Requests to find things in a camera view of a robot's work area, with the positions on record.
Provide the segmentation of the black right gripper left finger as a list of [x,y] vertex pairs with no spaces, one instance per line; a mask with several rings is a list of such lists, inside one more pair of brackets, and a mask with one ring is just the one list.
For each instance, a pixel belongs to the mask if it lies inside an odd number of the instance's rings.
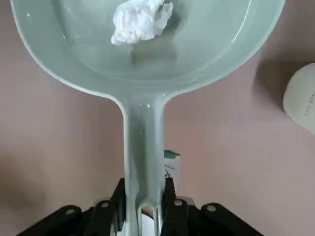
[[75,205],[63,206],[19,236],[115,236],[126,219],[125,180],[119,180],[112,196],[83,211]]

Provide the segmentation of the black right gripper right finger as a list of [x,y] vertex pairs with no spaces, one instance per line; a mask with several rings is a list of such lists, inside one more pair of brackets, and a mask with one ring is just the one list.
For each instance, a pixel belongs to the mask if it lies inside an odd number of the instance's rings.
[[218,203],[201,208],[176,196],[172,178],[165,179],[162,236],[260,236],[255,228]]

